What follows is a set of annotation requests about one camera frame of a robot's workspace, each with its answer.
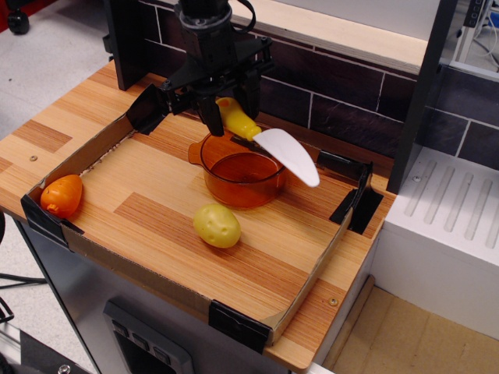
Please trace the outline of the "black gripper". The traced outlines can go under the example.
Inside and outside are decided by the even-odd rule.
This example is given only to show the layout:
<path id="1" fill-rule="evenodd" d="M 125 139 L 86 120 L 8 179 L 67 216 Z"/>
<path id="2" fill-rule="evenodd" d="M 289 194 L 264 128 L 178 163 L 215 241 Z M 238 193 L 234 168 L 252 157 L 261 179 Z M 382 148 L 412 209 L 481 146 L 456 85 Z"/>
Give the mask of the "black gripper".
<path id="1" fill-rule="evenodd" d="M 212 136 L 223 136 L 224 126 L 216 96 L 232 90 L 243 111 L 255 119 L 260 113 L 261 76 L 273 69 L 272 39 L 239 40 L 230 16 L 179 16 L 186 60 L 161 85 L 171 113 L 196 109 Z"/>

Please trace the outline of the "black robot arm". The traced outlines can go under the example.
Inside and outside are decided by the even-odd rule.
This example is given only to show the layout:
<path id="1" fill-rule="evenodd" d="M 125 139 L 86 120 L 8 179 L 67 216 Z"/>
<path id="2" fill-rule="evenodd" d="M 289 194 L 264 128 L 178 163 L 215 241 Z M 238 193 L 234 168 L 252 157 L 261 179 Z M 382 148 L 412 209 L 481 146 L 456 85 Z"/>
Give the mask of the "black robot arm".
<path id="1" fill-rule="evenodd" d="M 244 112 L 254 119 L 260 112 L 261 77 L 274 68 L 272 39 L 237 38 L 256 24 L 250 2 L 240 3 L 252 15 L 243 28 L 232 25 L 232 8 L 227 1 L 180 1 L 175 5 L 186 61 L 162 83 L 160 91 L 170 113 L 195 110 L 213 136 L 225 133 L 217 97 L 231 90 Z"/>

